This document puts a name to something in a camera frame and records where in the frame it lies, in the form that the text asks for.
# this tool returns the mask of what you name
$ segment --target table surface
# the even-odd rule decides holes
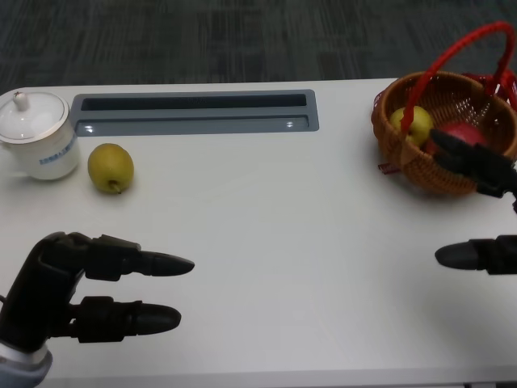
[[[369,116],[390,82],[45,88],[70,104],[79,93],[309,88],[320,129],[82,137],[82,164],[57,182],[22,176],[0,151],[1,294],[32,245],[58,230],[110,234],[196,263],[177,278],[82,280],[73,302],[143,300],[175,307],[183,321],[116,344],[51,339],[44,386],[517,379],[517,278],[454,271],[434,259],[449,243],[513,233],[511,198],[440,198],[382,175]],[[96,192],[88,179],[87,157],[103,142],[120,144],[135,163],[135,183],[121,196]]]

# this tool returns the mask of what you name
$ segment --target red basket handle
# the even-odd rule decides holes
[[[467,36],[464,36],[458,40],[453,46],[451,46],[445,53],[441,55],[438,60],[432,64],[428,71],[420,76],[416,86],[411,92],[410,99],[404,109],[404,117],[401,120],[401,132],[406,134],[410,129],[410,125],[413,122],[413,110],[418,99],[422,95],[427,84],[436,72],[447,62],[451,57],[456,55],[463,47],[471,44],[472,42],[481,39],[484,36],[493,34],[495,32],[504,32],[506,34],[506,47],[502,58],[498,62],[498,68],[492,78],[486,83],[485,93],[487,95],[494,95],[497,85],[501,82],[501,77],[505,69],[510,63],[511,56],[514,52],[515,47],[515,32],[511,24],[506,22],[495,22],[487,24],[484,27],[478,28],[470,32]]]

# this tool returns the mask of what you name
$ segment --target pear stem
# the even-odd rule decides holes
[[[119,188],[119,183],[116,180],[110,180],[109,184],[110,184],[110,188],[115,190],[117,192],[117,194],[122,194],[122,191]]]

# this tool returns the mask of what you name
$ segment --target cup lid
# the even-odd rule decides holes
[[[63,100],[56,95],[17,91],[13,99],[0,108],[0,137],[14,143],[39,140],[64,114]]]

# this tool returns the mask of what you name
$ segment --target basket rim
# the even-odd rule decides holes
[[[391,90],[394,87],[400,85],[401,83],[408,82],[411,78],[417,78],[417,77],[421,76],[424,73],[425,73],[424,71],[418,71],[418,72],[415,72],[415,73],[407,74],[404,77],[400,77],[400,78],[396,79],[395,81],[393,81],[382,92],[382,96],[380,97],[380,101],[379,101],[379,104],[380,104],[380,115],[379,115],[379,117],[380,117],[380,120],[382,121],[382,124],[385,126],[385,128],[388,128],[390,131],[392,131],[394,133],[400,133],[400,131],[396,130],[391,125],[391,123],[389,122],[389,118],[386,116],[386,106],[385,106],[386,105],[386,99],[389,97],[389,94],[390,94]],[[475,80],[473,80],[473,79],[471,79],[469,77],[466,77],[466,76],[458,74],[458,73],[453,73],[453,72],[450,72],[450,71],[438,71],[438,72],[436,72],[436,74],[433,77],[436,77],[436,76],[439,76],[439,75],[446,76],[446,77],[451,77],[451,78],[458,78],[458,79],[460,79],[462,81],[468,82],[473,87],[475,87],[476,89],[478,89],[481,92],[484,92],[484,90],[485,90],[483,85],[481,85],[478,81],[475,81]],[[501,99],[498,95],[493,95],[493,96],[490,96],[489,98],[494,99],[497,103],[501,104],[510,113],[511,119],[513,121],[514,136],[513,136],[511,144],[506,148],[506,150],[504,151],[503,155],[504,156],[513,156],[512,155],[513,152],[515,150],[517,150],[517,112],[515,112],[513,110],[513,108],[510,106],[510,104],[508,104],[507,101],[505,101],[504,99]],[[402,140],[405,141],[406,143],[410,144],[410,146],[414,147],[420,153],[420,156],[423,156],[428,162],[434,162],[433,157],[431,155],[429,155],[427,152],[422,151],[415,144],[413,144],[410,141],[407,141],[405,137],[403,137]]]

